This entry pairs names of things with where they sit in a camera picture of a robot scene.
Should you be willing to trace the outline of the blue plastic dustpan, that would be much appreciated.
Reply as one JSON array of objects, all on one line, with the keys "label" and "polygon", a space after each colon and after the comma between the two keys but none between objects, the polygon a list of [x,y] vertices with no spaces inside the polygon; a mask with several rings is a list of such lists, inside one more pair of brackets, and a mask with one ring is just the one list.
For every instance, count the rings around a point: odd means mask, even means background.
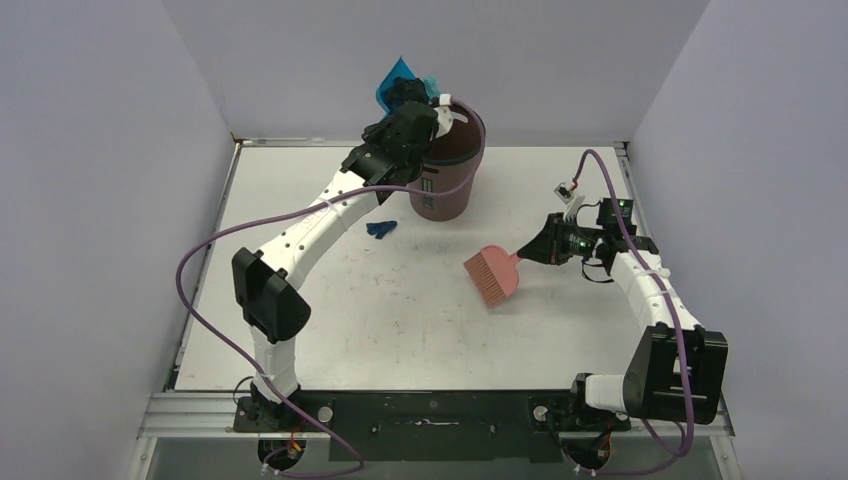
[{"label": "blue plastic dustpan", "polygon": [[389,69],[388,73],[375,91],[377,104],[382,108],[385,114],[389,114],[393,109],[391,102],[388,100],[392,90],[402,82],[415,79],[416,75],[410,69],[404,57],[400,56]]}]

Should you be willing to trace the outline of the teal paper scrap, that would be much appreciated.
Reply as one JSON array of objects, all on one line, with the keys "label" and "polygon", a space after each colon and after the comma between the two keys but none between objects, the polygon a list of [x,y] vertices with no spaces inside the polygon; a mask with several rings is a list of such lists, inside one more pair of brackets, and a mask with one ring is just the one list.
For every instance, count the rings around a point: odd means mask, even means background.
[{"label": "teal paper scrap", "polygon": [[422,80],[422,82],[425,86],[425,91],[427,93],[427,96],[430,99],[440,97],[441,89],[440,89],[438,80],[435,77],[425,76],[425,77],[422,77],[421,80]]}]

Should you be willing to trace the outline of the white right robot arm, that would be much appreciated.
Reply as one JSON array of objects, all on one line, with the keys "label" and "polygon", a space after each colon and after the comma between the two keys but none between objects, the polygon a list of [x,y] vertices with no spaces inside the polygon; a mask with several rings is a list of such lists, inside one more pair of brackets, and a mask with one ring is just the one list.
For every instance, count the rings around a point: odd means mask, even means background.
[{"label": "white right robot arm", "polygon": [[605,410],[647,420],[706,425],[717,415],[729,346],[686,309],[671,286],[658,248],[632,222],[630,199],[601,200],[596,225],[580,227],[574,215],[548,215],[541,231],[517,256],[561,265],[596,259],[626,297],[643,333],[620,375],[583,373],[577,394],[565,402],[568,421],[588,429]]}]

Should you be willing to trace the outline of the pink hand brush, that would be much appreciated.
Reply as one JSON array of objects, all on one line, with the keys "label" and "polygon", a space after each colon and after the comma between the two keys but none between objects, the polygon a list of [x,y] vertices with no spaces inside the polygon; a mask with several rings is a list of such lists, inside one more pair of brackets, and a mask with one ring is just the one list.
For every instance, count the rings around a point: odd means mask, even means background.
[{"label": "pink hand brush", "polygon": [[517,264],[521,258],[498,245],[482,247],[463,262],[484,305],[493,308],[510,297],[519,286]]}]

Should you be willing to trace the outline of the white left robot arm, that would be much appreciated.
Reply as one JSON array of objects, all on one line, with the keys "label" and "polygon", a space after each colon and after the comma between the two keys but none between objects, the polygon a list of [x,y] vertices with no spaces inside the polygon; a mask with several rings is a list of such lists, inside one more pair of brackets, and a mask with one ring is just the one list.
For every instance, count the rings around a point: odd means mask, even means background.
[{"label": "white left robot arm", "polygon": [[299,382],[295,337],[312,309],[299,289],[321,257],[363,216],[382,205],[394,186],[405,187],[423,168],[432,142],[450,128],[447,108],[408,101],[368,126],[323,192],[312,213],[255,251],[232,258],[236,302],[250,327],[257,376],[252,396],[259,416],[282,431],[297,420],[290,395]]}]

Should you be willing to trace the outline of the blue paper scrap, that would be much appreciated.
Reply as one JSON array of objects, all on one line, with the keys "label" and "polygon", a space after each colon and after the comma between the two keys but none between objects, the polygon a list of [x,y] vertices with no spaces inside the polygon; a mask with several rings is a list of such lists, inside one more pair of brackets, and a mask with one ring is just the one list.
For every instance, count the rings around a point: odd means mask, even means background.
[{"label": "blue paper scrap", "polygon": [[382,222],[369,222],[366,224],[367,234],[377,240],[384,239],[388,234],[394,231],[398,223],[393,220]]}]

